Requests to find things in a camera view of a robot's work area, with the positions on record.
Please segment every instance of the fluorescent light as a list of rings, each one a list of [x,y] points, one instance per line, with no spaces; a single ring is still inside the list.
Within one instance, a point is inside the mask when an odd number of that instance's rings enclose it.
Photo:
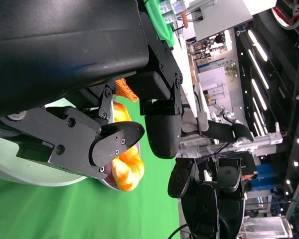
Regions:
[[[230,33],[228,30],[225,30],[224,34],[225,34],[225,44],[226,44],[227,51],[231,51],[233,49],[233,46],[232,46],[233,42],[230,38]]]
[[[264,122],[264,120],[263,120],[263,117],[261,116],[261,114],[260,114],[260,110],[259,110],[259,108],[258,108],[258,105],[257,105],[257,103],[256,103],[256,99],[253,97],[253,101],[254,101],[254,104],[255,104],[255,106],[256,106],[256,110],[257,110],[257,112],[258,112],[258,114],[259,114],[259,118],[260,118],[260,121],[261,121],[261,123],[262,124],[265,124],[265,122]]]
[[[266,81],[266,79],[265,79],[264,74],[263,74],[262,71],[260,70],[260,67],[259,67],[258,63],[256,62],[256,59],[255,59],[253,53],[251,52],[250,49],[248,49],[248,52],[249,52],[249,54],[250,54],[251,59],[252,59],[253,62],[254,62],[254,65],[255,65],[255,67],[256,67],[256,70],[258,71],[258,74],[259,74],[260,78],[262,79],[262,81],[263,81],[265,87],[266,87],[267,89],[269,89],[269,85],[268,85],[268,83],[267,83],[267,81]]]
[[[254,88],[255,88],[255,91],[256,91],[256,93],[257,93],[257,95],[258,95],[258,98],[259,98],[259,100],[260,100],[260,103],[261,103],[263,109],[264,109],[264,110],[267,110],[266,103],[265,103],[265,101],[264,101],[262,95],[260,94],[260,91],[259,91],[259,88],[258,88],[258,86],[257,86],[257,84],[256,84],[256,81],[255,81],[254,79],[251,79],[251,83],[253,84],[253,86],[254,86]]]
[[[260,130],[261,136],[265,136],[264,129],[263,129],[263,127],[262,127],[261,124],[260,124],[260,121],[259,121],[259,118],[258,118],[258,115],[257,115],[256,112],[254,112],[254,116],[255,116],[255,119],[256,119],[258,128],[259,128],[259,130]]]
[[[263,60],[268,61],[268,56],[266,55],[265,51],[263,50],[263,48],[261,47],[261,45],[257,41],[254,33],[251,30],[248,30],[248,35],[249,35],[250,39],[253,41],[254,45],[256,46],[256,48],[259,51],[259,53],[260,53],[261,57],[263,58]]]
[[[255,123],[255,122],[254,122],[254,127],[255,127],[255,129],[256,129],[257,136],[259,136],[259,131],[258,131],[258,129],[257,129],[257,126],[256,126],[256,123]]]

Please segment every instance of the person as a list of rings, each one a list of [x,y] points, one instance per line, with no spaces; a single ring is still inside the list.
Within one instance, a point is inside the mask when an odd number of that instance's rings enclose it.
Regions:
[[[248,174],[248,175],[244,175],[241,177],[243,182],[246,182],[246,181],[251,181],[253,179],[256,179],[257,178],[257,174]]]

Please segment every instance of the bolt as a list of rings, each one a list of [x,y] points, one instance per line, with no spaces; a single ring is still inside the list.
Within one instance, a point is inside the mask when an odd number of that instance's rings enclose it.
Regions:
[[[25,117],[26,117],[26,111],[21,111],[19,113],[15,113],[15,114],[7,116],[7,118],[12,121],[19,121],[19,120],[24,119]]]
[[[106,98],[111,98],[112,97],[112,91],[110,91],[109,89],[106,89],[105,90],[105,96],[106,96]]]

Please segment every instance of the green object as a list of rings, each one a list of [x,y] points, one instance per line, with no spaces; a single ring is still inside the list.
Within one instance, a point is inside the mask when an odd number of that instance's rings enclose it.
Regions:
[[[134,121],[145,125],[138,103],[118,100]],[[145,174],[128,193],[91,178],[65,187],[0,179],[0,239],[168,238],[179,227],[177,200],[167,194],[175,161],[156,158],[146,134],[140,144]]]
[[[169,47],[174,46],[173,29],[169,25],[166,25],[164,18],[159,10],[160,0],[148,0],[146,3],[146,9],[149,13],[149,17],[155,27],[156,32],[161,40],[165,40]]]

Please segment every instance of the orange fabric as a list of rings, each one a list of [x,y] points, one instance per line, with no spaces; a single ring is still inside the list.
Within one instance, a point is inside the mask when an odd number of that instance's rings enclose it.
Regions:
[[[139,99],[137,95],[135,95],[135,93],[131,90],[131,88],[126,84],[126,80],[124,78],[116,80],[115,84],[117,86],[117,91],[115,93],[116,96],[123,96],[132,102],[135,102]]]
[[[127,109],[120,103],[114,103],[114,121],[132,121]],[[144,175],[144,163],[135,145],[112,161],[112,175],[122,191],[131,191],[138,186]]]

